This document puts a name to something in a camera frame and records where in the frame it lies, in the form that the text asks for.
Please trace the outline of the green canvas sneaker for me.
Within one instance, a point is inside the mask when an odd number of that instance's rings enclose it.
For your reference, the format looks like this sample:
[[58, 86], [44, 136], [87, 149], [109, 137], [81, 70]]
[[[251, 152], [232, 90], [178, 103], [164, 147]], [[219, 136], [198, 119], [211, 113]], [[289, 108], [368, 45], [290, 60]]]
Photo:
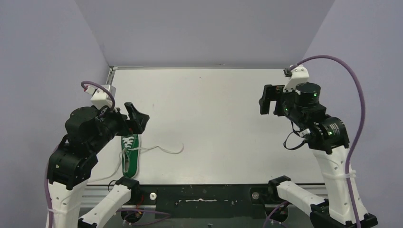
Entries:
[[138, 172], [141, 140], [139, 135], [130, 134], [121, 137], [122, 174], [134, 178]]

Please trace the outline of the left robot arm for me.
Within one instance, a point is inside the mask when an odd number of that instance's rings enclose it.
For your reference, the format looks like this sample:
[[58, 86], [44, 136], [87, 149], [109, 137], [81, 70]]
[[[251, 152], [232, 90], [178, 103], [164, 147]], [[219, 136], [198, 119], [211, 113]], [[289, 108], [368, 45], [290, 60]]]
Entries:
[[121, 177], [90, 212], [79, 215], [97, 154], [116, 136], [145, 131], [149, 115], [139, 112], [131, 102], [126, 102], [125, 108], [127, 114], [107, 106], [85, 106], [70, 114], [65, 123], [67, 133], [48, 160], [48, 228], [101, 228], [124, 204], [142, 200], [139, 181]]

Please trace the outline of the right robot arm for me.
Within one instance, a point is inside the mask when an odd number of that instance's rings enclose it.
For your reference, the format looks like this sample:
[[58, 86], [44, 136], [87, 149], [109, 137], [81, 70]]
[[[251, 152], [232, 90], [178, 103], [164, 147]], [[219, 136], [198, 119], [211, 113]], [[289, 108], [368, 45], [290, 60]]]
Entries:
[[269, 181], [268, 199], [295, 205], [307, 214], [316, 228], [371, 228], [377, 217], [362, 204], [355, 184], [355, 172], [347, 164], [349, 138], [344, 123], [326, 113], [320, 104], [321, 88], [314, 83], [301, 83], [287, 91], [284, 85], [266, 85], [259, 100], [260, 113], [268, 114], [275, 102], [274, 114], [297, 126], [316, 158], [327, 190], [327, 197], [312, 194], [287, 176]]

